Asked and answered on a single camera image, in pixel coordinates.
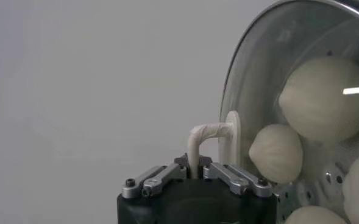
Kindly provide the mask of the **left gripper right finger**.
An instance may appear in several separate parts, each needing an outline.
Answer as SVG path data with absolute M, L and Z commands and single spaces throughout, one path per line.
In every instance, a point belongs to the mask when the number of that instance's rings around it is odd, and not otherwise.
M 266 179 L 258 178 L 237 165 L 214 163 L 206 156 L 199 158 L 199 177 L 221 180 L 235 195 L 252 192 L 261 198 L 272 196 L 272 186 Z

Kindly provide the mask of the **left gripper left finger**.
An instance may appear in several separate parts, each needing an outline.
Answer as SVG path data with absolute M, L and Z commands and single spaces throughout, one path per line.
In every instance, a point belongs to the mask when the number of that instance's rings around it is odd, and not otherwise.
M 121 196 L 125 199 L 139 197 L 153 197 L 163 192 L 163 188 L 172 180 L 188 178 L 188 156 L 184 155 L 174 159 L 167 166 L 154 166 L 135 178 L 125 180 Z

